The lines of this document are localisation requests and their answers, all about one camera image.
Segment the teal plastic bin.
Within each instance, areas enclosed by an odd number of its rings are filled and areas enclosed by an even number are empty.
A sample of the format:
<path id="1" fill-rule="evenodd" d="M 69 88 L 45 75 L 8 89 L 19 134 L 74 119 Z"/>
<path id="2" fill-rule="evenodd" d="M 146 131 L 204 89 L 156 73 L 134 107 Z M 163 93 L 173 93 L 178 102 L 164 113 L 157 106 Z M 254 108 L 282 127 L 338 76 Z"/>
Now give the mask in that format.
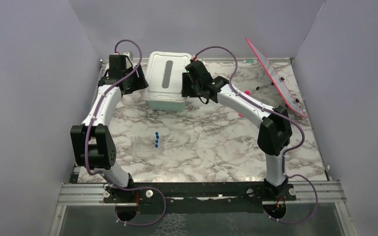
<path id="1" fill-rule="evenodd" d="M 183 112 L 186 105 L 186 100 L 171 101 L 171 100 L 146 100 L 148 105 L 153 110 Z"/>

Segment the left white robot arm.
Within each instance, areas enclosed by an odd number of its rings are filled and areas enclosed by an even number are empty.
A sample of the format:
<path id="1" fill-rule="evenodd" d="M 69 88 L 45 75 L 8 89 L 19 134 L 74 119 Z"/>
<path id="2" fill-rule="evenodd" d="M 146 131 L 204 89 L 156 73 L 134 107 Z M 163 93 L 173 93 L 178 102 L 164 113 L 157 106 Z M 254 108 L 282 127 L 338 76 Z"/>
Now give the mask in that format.
<path id="1" fill-rule="evenodd" d="M 95 101 L 80 125 L 70 129 L 75 161 L 89 175 L 100 175 L 123 202 L 134 198 L 131 175 L 117 162 L 117 150 L 109 125 L 119 101 L 125 94 L 147 88 L 143 70 L 133 63 L 131 52 L 109 56 L 97 83 Z"/>

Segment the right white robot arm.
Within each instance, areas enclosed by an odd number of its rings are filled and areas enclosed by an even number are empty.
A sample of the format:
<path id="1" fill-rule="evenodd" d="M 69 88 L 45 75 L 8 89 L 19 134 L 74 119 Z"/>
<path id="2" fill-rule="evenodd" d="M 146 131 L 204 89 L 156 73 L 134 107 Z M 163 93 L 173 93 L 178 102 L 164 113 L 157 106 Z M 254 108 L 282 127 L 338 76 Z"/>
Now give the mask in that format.
<path id="1" fill-rule="evenodd" d="M 201 61 L 193 61 L 185 66 L 182 74 L 182 97 L 198 97 L 206 102 L 213 101 L 229 107 L 246 117 L 259 130 L 257 144 L 265 153 L 266 177 L 264 194 L 270 200 L 283 195 L 283 185 L 288 180 L 282 152 L 290 143 L 292 128 L 286 108 L 259 108 L 257 100 L 232 89 L 227 79 L 213 78 Z"/>

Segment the white bin lid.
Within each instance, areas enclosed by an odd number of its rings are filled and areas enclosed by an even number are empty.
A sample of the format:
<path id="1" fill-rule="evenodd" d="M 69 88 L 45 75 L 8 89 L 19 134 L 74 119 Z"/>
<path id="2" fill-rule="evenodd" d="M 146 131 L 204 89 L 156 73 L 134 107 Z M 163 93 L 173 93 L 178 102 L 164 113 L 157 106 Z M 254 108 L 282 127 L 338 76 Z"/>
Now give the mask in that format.
<path id="1" fill-rule="evenodd" d="M 142 92 L 143 99 L 182 103 L 182 74 L 191 57 L 188 53 L 152 52 L 146 67 L 148 88 Z"/>

